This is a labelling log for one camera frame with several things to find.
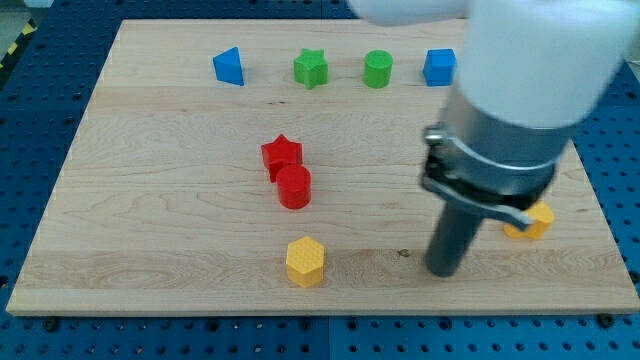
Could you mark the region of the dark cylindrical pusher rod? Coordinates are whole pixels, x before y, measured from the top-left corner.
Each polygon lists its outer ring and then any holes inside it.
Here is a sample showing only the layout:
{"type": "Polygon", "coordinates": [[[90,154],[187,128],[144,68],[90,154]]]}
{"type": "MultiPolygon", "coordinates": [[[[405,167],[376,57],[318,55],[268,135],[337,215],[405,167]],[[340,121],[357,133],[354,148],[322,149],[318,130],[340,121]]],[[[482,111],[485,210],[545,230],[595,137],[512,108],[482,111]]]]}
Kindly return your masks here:
{"type": "Polygon", "coordinates": [[[484,219],[446,203],[424,256],[428,270],[439,277],[459,268],[484,219]]]}

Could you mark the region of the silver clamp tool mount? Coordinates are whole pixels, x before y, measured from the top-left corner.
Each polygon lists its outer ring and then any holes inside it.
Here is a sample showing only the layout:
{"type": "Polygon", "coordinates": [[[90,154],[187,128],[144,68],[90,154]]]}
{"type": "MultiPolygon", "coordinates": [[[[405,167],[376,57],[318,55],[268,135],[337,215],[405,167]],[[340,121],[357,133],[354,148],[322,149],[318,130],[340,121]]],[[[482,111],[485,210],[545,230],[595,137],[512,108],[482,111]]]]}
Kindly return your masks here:
{"type": "Polygon", "coordinates": [[[552,182],[576,127],[513,124],[474,105],[454,85],[439,122],[424,131],[423,187],[445,201],[447,230],[495,219],[523,231],[525,213],[552,182]]]}

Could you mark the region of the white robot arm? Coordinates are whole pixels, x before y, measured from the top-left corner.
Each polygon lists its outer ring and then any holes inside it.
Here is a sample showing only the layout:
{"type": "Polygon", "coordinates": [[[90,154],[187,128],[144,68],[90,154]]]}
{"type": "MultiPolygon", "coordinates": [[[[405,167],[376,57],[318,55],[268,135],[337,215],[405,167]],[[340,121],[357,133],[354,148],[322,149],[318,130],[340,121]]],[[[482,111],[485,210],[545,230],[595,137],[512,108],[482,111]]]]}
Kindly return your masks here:
{"type": "Polygon", "coordinates": [[[552,182],[578,125],[592,112],[639,30],[635,1],[354,1],[381,26],[466,18],[447,104],[424,133],[426,190],[444,200],[425,255],[456,272],[478,227],[519,229],[552,182]]]}

